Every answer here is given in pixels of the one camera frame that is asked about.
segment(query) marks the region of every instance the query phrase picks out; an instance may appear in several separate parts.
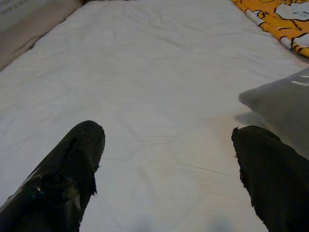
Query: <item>headboard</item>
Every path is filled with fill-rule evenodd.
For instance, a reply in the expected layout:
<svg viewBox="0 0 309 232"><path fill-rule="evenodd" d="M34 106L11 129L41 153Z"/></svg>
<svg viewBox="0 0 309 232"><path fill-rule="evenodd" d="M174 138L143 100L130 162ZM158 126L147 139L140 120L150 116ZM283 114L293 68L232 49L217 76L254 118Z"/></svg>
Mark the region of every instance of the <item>headboard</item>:
<svg viewBox="0 0 309 232"><path fill-rule="evenodd" d="M86 0L0 0L0 71Z"/></svg>

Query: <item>yellow fabric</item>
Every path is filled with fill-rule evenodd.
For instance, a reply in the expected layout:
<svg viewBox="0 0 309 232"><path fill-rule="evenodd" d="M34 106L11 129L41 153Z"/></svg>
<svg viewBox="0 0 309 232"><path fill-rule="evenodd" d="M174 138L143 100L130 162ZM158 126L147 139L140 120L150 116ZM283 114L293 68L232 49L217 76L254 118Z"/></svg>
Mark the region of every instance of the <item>yellow fabric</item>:
<svg viewBox="0 0 309 232"><path fill-rule="evenodd" d="M309 57L309 0L232 0L264 31Z"/></svg>

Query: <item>pillow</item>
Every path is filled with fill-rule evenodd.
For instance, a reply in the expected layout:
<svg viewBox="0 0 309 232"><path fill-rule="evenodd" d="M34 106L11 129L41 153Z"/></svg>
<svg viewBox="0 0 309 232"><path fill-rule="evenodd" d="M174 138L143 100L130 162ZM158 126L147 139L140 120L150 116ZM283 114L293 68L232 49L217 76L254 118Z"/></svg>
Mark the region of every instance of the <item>pillow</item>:
<svg viewBox="0 0 309 232"><path fill-rule="evenodd" d="M309 159L309 69L243 92L239 100Z"/></svg>
<svg viewBox="0 0 309 232"><path fill-rule="evenodd" d="M66 17L84 0L0 0L0 70Z"/></svg>

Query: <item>bed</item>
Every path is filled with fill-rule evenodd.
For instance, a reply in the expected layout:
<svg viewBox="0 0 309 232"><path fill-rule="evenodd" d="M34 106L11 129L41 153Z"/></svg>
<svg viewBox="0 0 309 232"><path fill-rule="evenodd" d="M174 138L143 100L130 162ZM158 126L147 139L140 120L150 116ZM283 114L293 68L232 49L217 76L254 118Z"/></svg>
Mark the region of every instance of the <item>bed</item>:
<svg viewBox="0 0 309 232"><path fill-rule="evenodd" d="M266 232L230 140L263 122L238 95L307 67L229 0L91 1L0 72L0 204L90 119L81 231Z"/></svg>

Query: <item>orange blanket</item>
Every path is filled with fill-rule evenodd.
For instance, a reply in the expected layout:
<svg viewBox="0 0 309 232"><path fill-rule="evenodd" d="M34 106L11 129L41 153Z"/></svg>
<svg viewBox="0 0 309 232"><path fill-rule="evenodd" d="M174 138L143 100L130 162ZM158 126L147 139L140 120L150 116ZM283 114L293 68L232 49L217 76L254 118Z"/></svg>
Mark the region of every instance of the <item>orange blanket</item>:
<svg viewBox="0 0 309 232"><path fill-rule="evenodd" d="M289 49L309 57L309 0L232 0Z"/></svg>

